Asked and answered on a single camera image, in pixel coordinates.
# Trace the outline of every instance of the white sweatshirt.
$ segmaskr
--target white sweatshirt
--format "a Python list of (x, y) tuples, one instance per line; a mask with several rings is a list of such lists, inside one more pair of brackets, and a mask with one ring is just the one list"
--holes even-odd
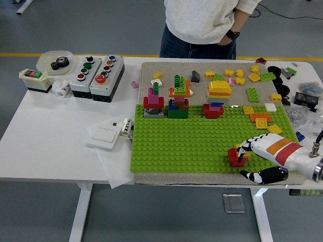
[(261, 0), (165, 0), (172, 34), (192, 44), (219, 43), (234, 23), (233, 9), (252, 14)]

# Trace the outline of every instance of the green lego baseplate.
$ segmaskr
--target green lego baseplate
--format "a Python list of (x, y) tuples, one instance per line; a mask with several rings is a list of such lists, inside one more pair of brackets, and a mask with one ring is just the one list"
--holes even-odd
[[(217, 119), (207, 119), (202, 105), (190, 105), (188, 119), (171, 119), (168, 106), (165, 118), (144, 118), (143, 105), (136, 106), (132, 172), (238, 173), (245, 169), (258, 172), (275, 166), (252, 153), (243, 168), (232, 168), (227, 150), (247, 139), (269, 133), (257, 130), (243, 106), (225, 106)], [(255, 113), (267, 113), (264, 106), (253, 106)], [(298, 143), (283, 106), (270, 112), (271, 125), (277, 124), (281, 136)]]

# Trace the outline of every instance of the white lego brick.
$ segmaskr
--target white lego brick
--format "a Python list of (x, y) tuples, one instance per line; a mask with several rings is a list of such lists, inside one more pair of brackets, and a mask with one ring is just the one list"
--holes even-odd
[(158, 86), (159, 86), (159, 87), (161, 87), (161, 86), (163, 85), (159, 78), (158, 78), (158, 79), (151, 80), (150, 82), (151, 82), (151, 84), (152, 84), (152, 85), (153, 85), (155, 82), (158, 82)]
[(276, 106), (273, 103), (265, 103), (264, 107), (266, 109), (267, 112), (276, 112)]
[(88, 139), (87, 143), (89, 145), (111, 150), (113, 149), (120, 132), (121, 127), (100, 124), (95, 128), (95, 131)]

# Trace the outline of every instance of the white table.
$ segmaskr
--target white table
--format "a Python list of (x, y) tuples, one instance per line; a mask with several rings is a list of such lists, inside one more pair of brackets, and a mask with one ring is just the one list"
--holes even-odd
[[(70, 80), (77, 72), (83, 56), (74, 56), (71, 69), (57, 80)], [(40, 182), (77, 183), (81, 188), (78, 208), (70, 241), (80, 241), (92, 184), (108, 184), (108, 178), (96, 151), (86, 145), (89, 137), (87, 128), (97, 123), (111, 120), (122, 122), (125, 116), (134, 118), (138, 89), (133, 89), (132, 81), (139, 82), (143, 62), (223, 62), (220, 60), (161, 59), (125, 57), (125, 73), (118, 86), (112, 103), (91, 99), (75, 98), (69, 92), (66, 98), (27, 91), (3, 138), (0, 141), (0, 179)], [(298, 73), (284, 84), (291, 89), (293, 101), (297, 83), (305, 79), (321, 82), (313, 67), (308, 63), (298, 63)], [(288, 62), (267, 62), (266, 66), (291, 67)], [(268, 220), (262, 199), (267, 187), (251, 187), (260, 236), (263, 241), (272, 241)], [(311, 181), (301, 186), (288, 188), (323, 189), (323, 185)]]

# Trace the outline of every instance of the table leg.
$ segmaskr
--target table leg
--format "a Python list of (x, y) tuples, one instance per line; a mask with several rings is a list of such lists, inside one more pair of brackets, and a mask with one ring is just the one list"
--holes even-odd
[(87, 208), (90, 202), (93, 184), (77, 184), (80, 189), (79, 203), (77, 204), (70, 242), (80, 242), (82, 240), (83, 228), (86, 219)]
[(258, 230), (260, 239), (262, 242), (273, 242), (273, 236), (269, 225), (266, 207), (264, 205), (262, 194), (265, 193), (268, 188), (251, 188), (251, 196), (253, 201), (253, 207), (256, 214)]
[(33, 0), (26, 0), (26, 2), (16, 11), (16, 14), (22, 14)]

